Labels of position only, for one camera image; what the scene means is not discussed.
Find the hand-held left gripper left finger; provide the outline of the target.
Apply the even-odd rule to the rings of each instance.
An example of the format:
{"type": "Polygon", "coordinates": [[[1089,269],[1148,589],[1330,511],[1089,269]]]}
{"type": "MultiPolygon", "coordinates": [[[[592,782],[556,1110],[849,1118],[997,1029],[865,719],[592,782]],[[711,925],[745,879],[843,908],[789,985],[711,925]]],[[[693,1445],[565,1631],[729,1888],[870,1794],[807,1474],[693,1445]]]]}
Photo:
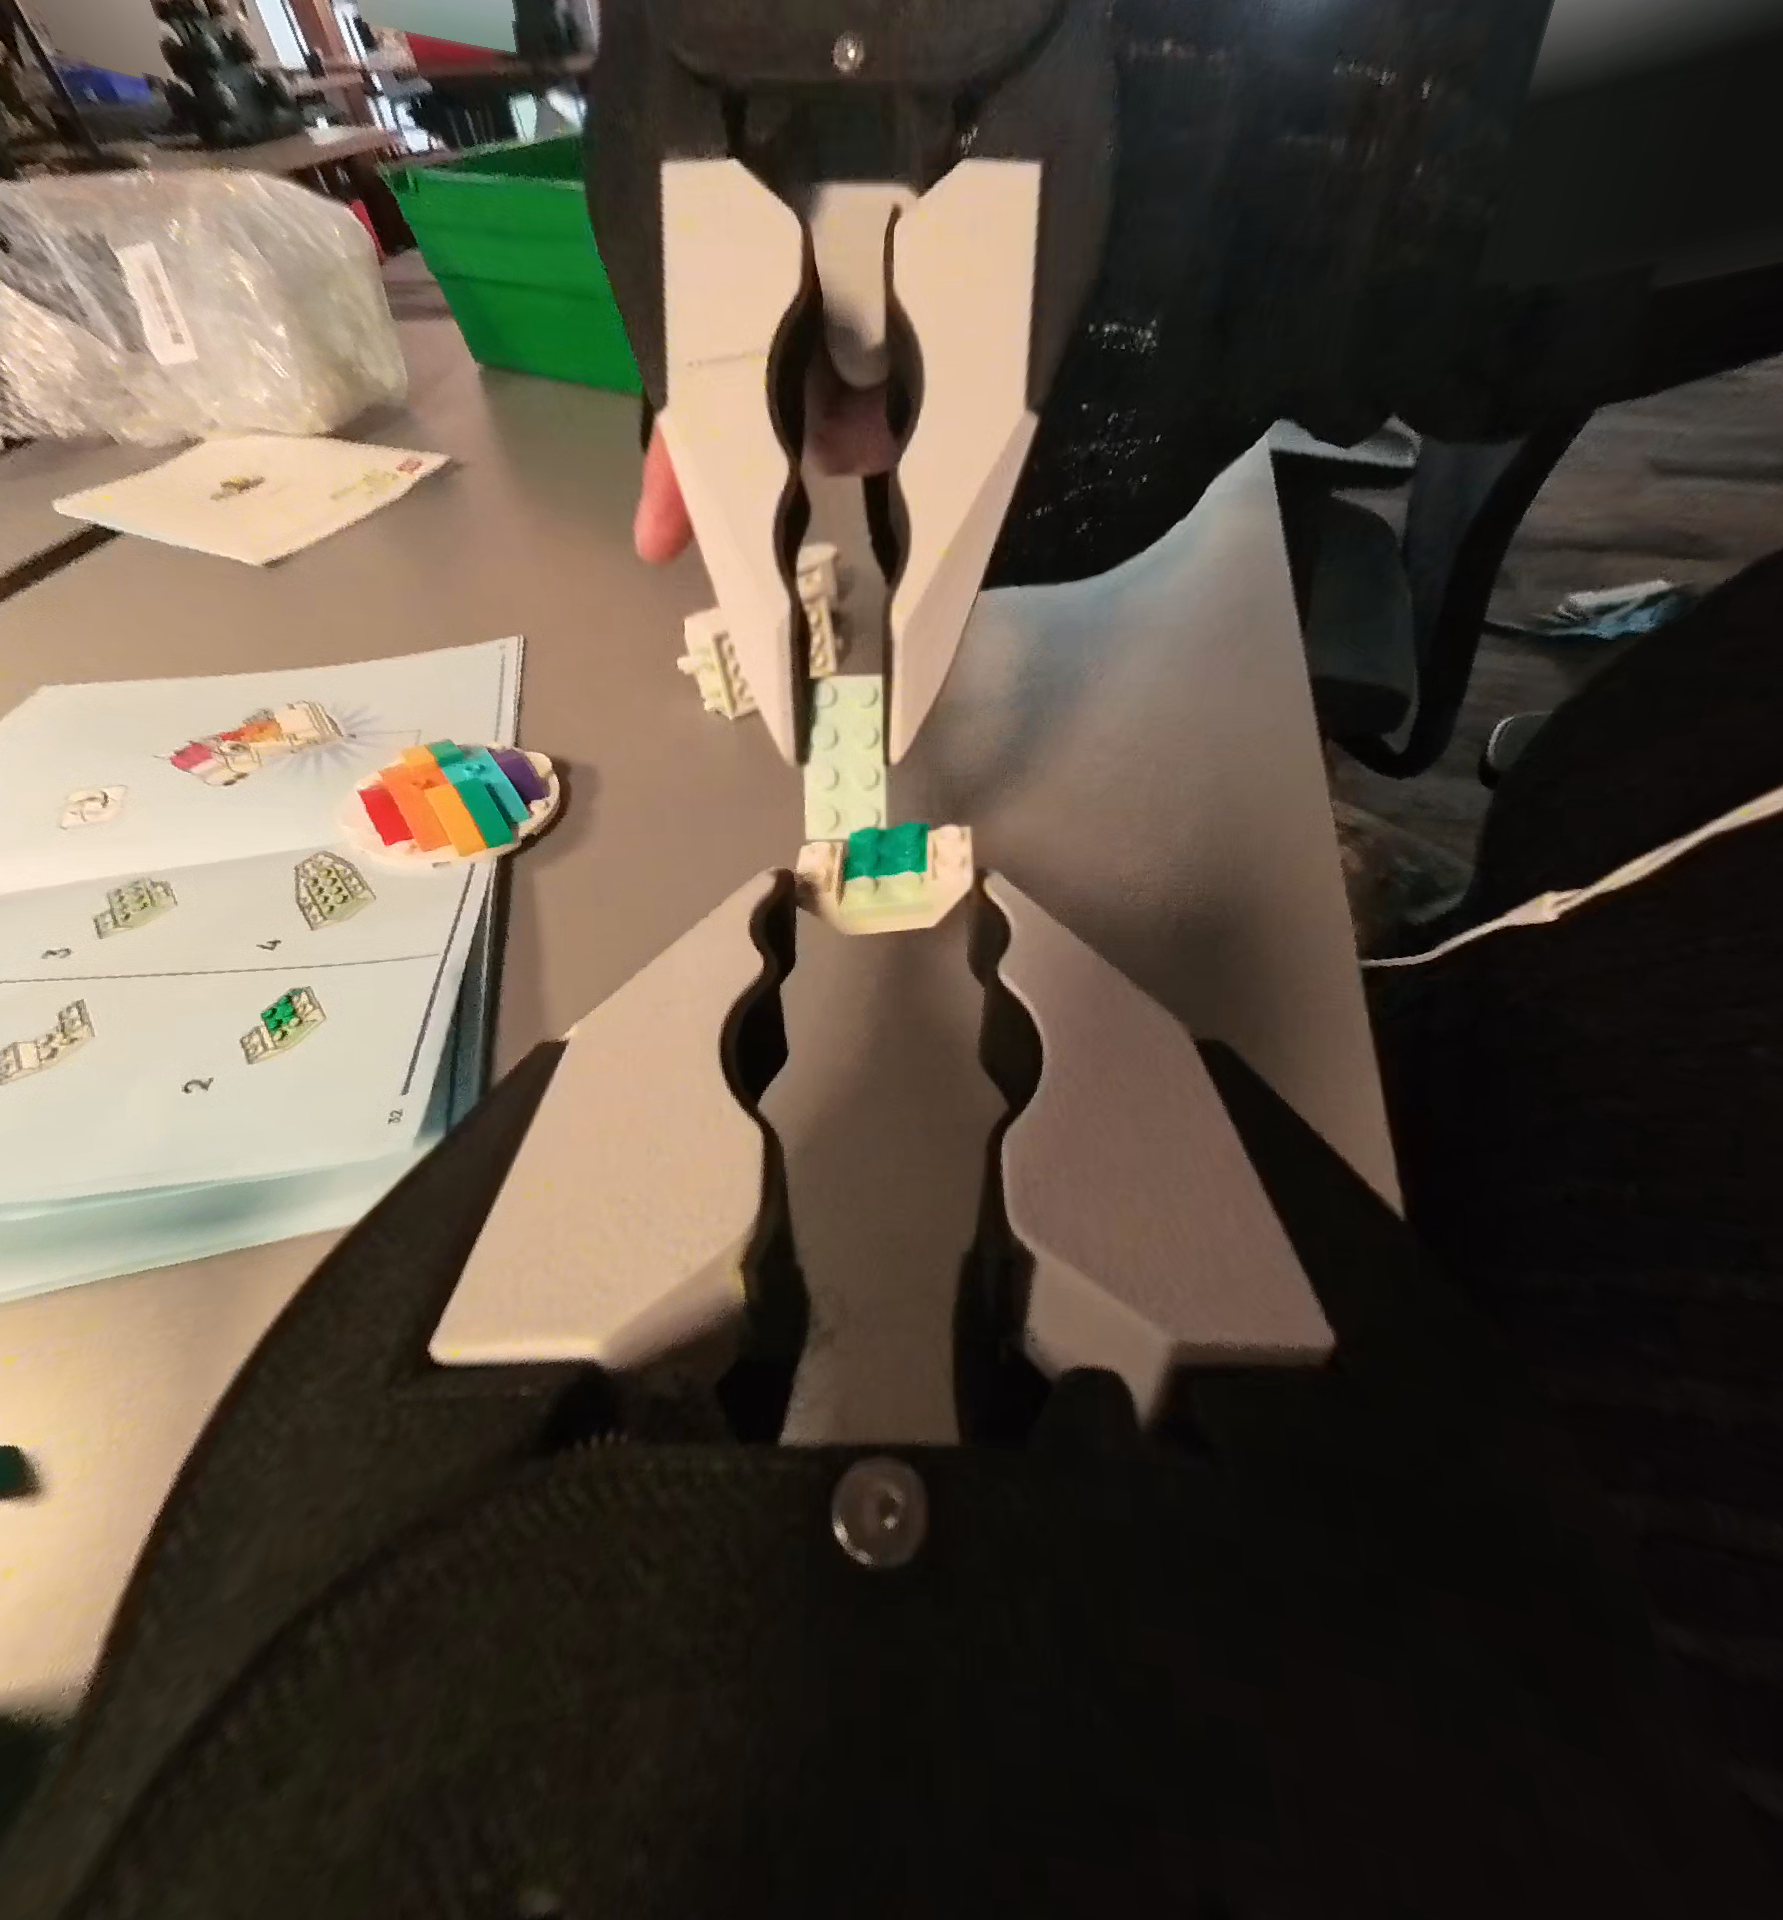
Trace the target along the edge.
{"type": "Polygon", "coordinates": [[[584,1016],[431,1336],[448,1366],[797,1366],[804,1276],[761,1095],[797,901],[761,873],[584,1016]]]}

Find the green plastic bin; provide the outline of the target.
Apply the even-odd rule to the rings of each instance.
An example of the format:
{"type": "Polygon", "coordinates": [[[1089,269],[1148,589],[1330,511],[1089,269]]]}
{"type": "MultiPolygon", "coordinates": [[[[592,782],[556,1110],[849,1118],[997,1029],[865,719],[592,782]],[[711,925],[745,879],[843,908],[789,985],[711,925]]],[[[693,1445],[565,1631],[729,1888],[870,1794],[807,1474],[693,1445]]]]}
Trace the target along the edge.
{"type": "Polygon", "coordinates": [[[584,133],[404,165],[390,188],[479,367],[639,396],[590,227],[584,133]]]}

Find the narrow light green lego plate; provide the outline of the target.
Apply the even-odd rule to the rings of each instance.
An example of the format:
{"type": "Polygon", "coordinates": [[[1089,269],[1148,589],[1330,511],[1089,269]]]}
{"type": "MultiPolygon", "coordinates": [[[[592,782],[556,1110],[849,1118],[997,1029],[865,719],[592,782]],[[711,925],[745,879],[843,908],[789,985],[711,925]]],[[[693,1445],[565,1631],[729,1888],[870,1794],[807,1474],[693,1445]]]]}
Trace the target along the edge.
{"type": "Polygon", "coordinates": [[[810,685],[804,841],[889,825],[886,681],[838,673],[810,685]]]}

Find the white lego bracket assembly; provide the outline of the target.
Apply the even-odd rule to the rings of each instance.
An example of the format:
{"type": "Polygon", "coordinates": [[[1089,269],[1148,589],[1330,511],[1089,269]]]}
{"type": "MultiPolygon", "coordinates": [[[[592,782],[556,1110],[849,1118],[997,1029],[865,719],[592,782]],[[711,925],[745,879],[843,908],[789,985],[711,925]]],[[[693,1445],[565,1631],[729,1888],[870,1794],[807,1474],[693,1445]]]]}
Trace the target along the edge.
{"type": "MultiPolygon", "coordinates": [[[[800,544],[797,589],[807,613],[807,675],[831,681],[849,657],[849,566],[832,543],[800,544]]],[[[703,707],[716,715],[740,719],[761,710],[751,675],[735,657],[732,625],[716,606],[688,613],[678,668],[699,686],[703,707]]]]}

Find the open lego instruction booklet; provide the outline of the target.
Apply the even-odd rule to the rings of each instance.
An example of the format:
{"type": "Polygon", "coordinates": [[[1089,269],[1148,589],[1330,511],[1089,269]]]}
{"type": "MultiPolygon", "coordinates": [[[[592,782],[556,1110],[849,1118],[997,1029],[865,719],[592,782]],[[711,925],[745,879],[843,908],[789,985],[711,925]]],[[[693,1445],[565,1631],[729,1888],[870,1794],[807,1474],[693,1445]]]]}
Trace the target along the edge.
{"type": "Polygon", "coordinates": [[[523,640],[0,715],[0,1305],[357,1223],[476,1102],[493,852],[359,788],[512,748],[523,640]]]}

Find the white rounded lego piece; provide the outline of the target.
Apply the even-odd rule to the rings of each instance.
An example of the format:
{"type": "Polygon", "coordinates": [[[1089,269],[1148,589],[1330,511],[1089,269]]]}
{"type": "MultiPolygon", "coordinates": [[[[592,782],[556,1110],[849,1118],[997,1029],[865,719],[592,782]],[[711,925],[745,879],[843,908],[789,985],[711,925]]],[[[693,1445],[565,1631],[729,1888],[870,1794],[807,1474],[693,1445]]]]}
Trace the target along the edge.
{"type": "Polygon", "coordinates": [[[800,844],[795,862],[797,901],[840,936],[903,936],[938,927],[977,882],[977,834],[927,825],[931,873],[922,882],[843,886],[843,841],[800,844]]]}

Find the rainbow lego piece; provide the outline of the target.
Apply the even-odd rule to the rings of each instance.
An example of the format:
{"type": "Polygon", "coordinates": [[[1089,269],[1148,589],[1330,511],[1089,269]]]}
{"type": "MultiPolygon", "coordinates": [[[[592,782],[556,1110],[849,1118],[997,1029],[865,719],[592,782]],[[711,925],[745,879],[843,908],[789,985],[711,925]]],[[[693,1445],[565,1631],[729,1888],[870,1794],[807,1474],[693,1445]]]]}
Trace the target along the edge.
{"type": "Polygon", "coordinates": [[[359,779],[340,828],[376,870],[438,873],[517,855],[561,817],[565,798],[541,753],[434,737],[359,779]]]}

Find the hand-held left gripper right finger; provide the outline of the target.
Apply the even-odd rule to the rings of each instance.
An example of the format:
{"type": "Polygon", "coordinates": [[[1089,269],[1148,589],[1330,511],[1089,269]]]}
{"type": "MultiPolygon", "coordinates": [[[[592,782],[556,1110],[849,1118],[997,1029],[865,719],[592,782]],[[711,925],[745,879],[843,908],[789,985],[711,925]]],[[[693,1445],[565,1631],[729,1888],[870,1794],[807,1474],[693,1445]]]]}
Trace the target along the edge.
{"type": "Polygon", "coordinates": [[[1321,1366],[1334,1331],[1195,1036],[1013,879],[977,882],[979,1063],[1001,1092],[979,1288],[1038,1381],[1166,1413],[1208,1366],[1321,1366]]]}

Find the clear bubble wrap bag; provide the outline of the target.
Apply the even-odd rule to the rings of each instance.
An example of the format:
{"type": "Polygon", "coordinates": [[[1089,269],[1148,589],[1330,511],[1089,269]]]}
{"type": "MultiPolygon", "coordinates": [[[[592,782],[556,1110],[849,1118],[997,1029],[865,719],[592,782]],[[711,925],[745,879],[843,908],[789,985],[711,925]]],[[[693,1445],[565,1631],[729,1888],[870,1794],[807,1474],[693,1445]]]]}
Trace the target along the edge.
{"type": "Polygon", "coordinates": [[[404,396],[348,208],[229,168],[0,178],[0,450],[327,438],[404,396]]]}

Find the black office chair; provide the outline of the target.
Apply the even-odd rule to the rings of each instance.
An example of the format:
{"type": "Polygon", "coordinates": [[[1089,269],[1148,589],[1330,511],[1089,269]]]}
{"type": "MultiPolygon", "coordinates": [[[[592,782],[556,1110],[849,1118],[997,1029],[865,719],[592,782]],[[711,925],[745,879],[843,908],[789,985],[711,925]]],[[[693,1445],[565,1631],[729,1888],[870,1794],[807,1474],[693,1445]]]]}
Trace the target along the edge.
{"type": "Polygon", "coordinates": [[[1446,756],[1510,543],[1592,417],[1567,407],[1508,444],[1441,444],[1396,417],[1360,444],[1271,425],[1325,742],[1391,782],[1446,756]]]}

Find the closed lego instruction booklet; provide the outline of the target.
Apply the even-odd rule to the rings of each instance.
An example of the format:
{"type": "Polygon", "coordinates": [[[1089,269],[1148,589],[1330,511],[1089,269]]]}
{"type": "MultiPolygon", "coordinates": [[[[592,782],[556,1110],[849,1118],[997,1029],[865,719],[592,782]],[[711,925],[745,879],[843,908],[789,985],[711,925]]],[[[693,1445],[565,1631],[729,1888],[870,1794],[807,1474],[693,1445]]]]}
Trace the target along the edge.
{"type": "Polygon", "coordinates": [[[399,502],[448,456],[340,438],[216,438],[56,502],[58,518],[268,566],[399,502]]]}

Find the person's right hand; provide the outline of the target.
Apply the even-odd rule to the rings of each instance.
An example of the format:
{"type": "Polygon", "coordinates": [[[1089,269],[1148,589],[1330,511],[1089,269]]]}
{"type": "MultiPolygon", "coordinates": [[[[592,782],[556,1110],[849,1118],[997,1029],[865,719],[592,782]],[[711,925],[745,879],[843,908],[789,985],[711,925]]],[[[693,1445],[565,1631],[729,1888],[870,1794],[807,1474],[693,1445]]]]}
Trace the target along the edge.
{"type": "MultiPolygon", "coordinates": [[[[823,475],[880,475],[899,461],[899,438],[892,428],[892,389],[852,385],[831,367],[807,376],[807,413],[800,467],[823,475]]],[[[633,518],[633,548],[646,562],[675,562],[693,544],[693,518],[681,475],[662,444],[662,425],[646,413],[646,461],[633,518]]]]}

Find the blue crumpled wrapper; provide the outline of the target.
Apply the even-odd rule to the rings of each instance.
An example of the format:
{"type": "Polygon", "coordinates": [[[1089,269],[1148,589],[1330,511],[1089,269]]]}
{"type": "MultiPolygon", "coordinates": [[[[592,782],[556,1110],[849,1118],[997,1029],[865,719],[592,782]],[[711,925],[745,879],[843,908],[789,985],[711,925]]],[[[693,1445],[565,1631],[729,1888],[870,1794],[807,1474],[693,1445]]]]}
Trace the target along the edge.
{"type": "Polygon", "coordinates": [[[1649,577],[1618,589],[1578,589],[1529,623],[1544,642],[1612,642],[1655,631],[1701,605],[1695,587],[1649,577]]]}

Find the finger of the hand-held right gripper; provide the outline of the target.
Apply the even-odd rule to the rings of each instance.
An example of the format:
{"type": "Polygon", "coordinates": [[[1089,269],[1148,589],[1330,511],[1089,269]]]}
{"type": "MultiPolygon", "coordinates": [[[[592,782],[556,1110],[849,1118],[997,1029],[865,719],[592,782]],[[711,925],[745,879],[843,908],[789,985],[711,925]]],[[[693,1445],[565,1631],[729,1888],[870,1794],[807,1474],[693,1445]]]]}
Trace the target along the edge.
{"type": "Polygon", "coordinates": [[[662,165],[662,410],[693,539],[784,760],[804,760],[800,457],[787,344],[815,290],[800,213],[743,161],[662,165]]]}
{"type": "Polygon", "coordinates": [[[886,562],[889,760],[927,722],[1042,425],[1031,401],[1042,161],[966,156],[923,191],[872,178],[886,213],[886,371],[899,457],[865,490],[886,562]]]}

